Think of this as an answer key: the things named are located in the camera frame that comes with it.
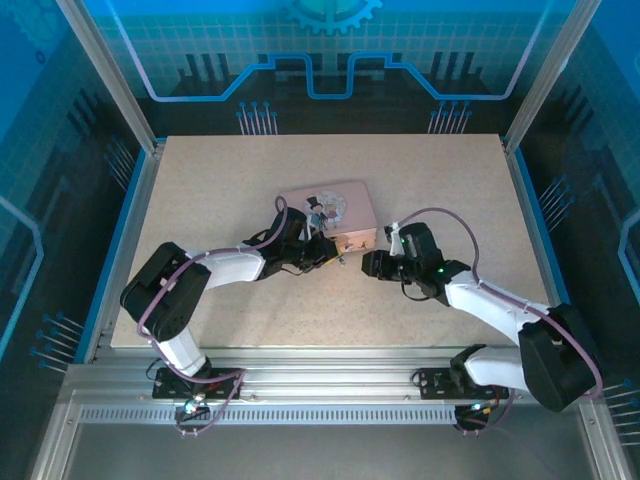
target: gray floor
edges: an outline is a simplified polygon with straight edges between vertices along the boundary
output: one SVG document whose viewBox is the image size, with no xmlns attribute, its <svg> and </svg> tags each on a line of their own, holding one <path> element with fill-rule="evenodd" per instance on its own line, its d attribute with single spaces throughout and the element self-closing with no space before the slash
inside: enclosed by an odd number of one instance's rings
<svg viewBox="0 0 640 480">
<path fill-rule="evenodd" d="M 435 426 L 227 426 L 194 439 L 166 426 L 84 425 L 65 479 L 593 478 L 574 414 L 521 407 L 503 426 L 517 439 Z"/>
</svg>

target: vent slot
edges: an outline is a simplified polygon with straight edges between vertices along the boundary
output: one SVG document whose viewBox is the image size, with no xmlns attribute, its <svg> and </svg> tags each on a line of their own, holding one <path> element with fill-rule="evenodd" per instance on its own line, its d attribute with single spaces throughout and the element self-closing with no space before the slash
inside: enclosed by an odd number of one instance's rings
<svg viewBox="0 0 640 480">
<path fill-rule="evenodd" d="M 455 423 L 453 405 L 231 405 L 220 418 L 225 425 L 447 425 Z M 172 405 L 84 407 L 82 423 L 172 424 Z M 211 413 L 192 424 L 206 423 Z"/>
</svg>

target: metal frame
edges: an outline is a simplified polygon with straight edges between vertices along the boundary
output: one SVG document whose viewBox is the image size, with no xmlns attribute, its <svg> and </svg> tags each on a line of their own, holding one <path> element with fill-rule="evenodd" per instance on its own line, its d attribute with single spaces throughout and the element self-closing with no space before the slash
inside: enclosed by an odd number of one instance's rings
<svg viewBox="0 0 640 480">
<path fill-rule="evenodd" d="M 69 367 L 31 477 L 38 480 L 63 478 L 80 423 L 166 424 L 173 420 L 171 413 L 175 412 L 176 407 L 173 402 L 155 401 L 148 396 L 149 381 L 144 372 L 153 359 L 150 349 L 111 349 L 109 346 L 112 322 L 118 308 L 115 293 L 126 282 L 161 149 L 156 150 L 153 132 L 84 6 L 75 0 L 57 1 L 148 155 L 140 179 L 132 187 L 135 188 L 135 195 L 122 236 L 118 239 L 90 338 L 90 348 L 84 358 L 93 363 Z M 599 3 L 599 0 L 578 0 L 509 130 L 505 149 L 543 280 L 554 302 L 561 300 L 566 292 L 558 290 L 562 286 L 555 284 L 554 265 L 547 256 L 544 232 L 539 229 L 543 224 L 536 219 L 527 191 L 528 175 L 521 169 L 515 154 L 517 145 Z M 387 412 L 408 412 L 408 415 L 412 415 L 427 410 L 448 411 L 450 405 L 447 404 L 453 402 L 419 400 L 417 387 L 412 386 L 408 378 L 418 367 L 447 366 L 449 359 L 460 350 L 229 348 L 212 349 L 206 353 L 214 364 L 221 367 L 247 369 L 241 398 L 233 402 L 231 412 L 241 412 L 243 409 L 245 412 L 273 411 L 276 407 L 279 411 L 288 412 L 290 409 L 299 410 L 301 406 L 344 411 L 382 406 Z M 534 400 L 529 396 L 519 396 L 516 403 L 531 404 Z M 579 403 L 578 409 L 585 426 L 585 438 L 593 454 L 594 473 L 607 479 L 631 478 L 606 406 L 586 402 Z M 411 418 L 410 423 L 420 421 Z"/>
<path fill-rule="evenodd" d="M 153 152 L 156 147 L 156 137 L 153 130 L 142 113 L 102 35 L 100 35 L 93 17 L 91 17 L 82 1 L 56 0 L 56 2 L 116 102 L 122 116 L 129 124 L 140 146 L 147 153 Z"/>
<path fill-rule="evenodd" d="M 551 88 L 564 70 L 569 57 L 578 45 L 585 30 L 591 23 L 602 0 L 578 0 L 567 17 L 560 33 L 553 42 L 546 60 L 540 67 L 536 79 L 531 85 L 518 113 L 509 127 L 506 139 L 506 153 L 512 155 L 520 145 L 525 133 L 546 100 Z"/>
</svg>

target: pink box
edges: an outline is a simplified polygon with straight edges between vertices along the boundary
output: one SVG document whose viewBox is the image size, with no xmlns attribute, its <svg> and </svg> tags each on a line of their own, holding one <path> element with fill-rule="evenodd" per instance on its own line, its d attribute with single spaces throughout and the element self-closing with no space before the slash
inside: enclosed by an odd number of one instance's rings
<svg viewBox="0 0 640 480">
<path fill-rule="evenodd" d="M 311 228 L 333 238 L 341 252 L 375 248 L 378 225 L 364 182 L 303 188 L 281 193 L 290 207 L 307 214 Z"/>
</svg>

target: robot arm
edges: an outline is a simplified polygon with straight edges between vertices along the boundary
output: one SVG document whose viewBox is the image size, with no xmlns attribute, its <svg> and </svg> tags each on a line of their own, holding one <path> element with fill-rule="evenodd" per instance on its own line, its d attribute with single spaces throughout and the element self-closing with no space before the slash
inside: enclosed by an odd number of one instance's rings
<svg viewBox="0 0 640 480">
<path fill-rule="evenodd" d="M 542 318 L 550 317 L 577 340 L 600 370 L 597 348 L 579 312 L 563 304 L 550 308 L 529 302 L 477 277 L 457 260 L 444 260 L 424 223 L 385 229 L 391 251 L 363 258 L 362 270 L 379 280 L 415 283 L 427 298 L 463 310 L 502 332 L 519 349 L 474 345 L 451 362 L 461 390 L 500 385 L 530 392 L 552 411 L 561 411 L 594 386 L 592 369 Z"/>
<path fill-rule="evenodd" d="M 283 216 L 284 212 L 278 213 L 271 228 L 245 240 L 236 248 L 212 252 L 192 263 L 144 323 L 144 333 L 156 341 L 162 354 L 185 376 L 209 376 L 209 362 L 196 345 L 188 327 L 206 290 L 229 283 L 263 280 L 280 272 L 284 265 L 297 268 L 301 274 L 309 273 L 339 257 L 335 243 L 324 237 L 321 231 L 310 235 L 306 215 L 293 208 L 287 209 L 283 228 L 274 237 Z M 273 241 L 264 242 L 261 237 L 273 238 Z M 169 278 L 201 253 L 183 250 L 174 243 L 162 244 L 127 285 L 120 297 L 120 304 L 139 322 Z"/>
</svg>

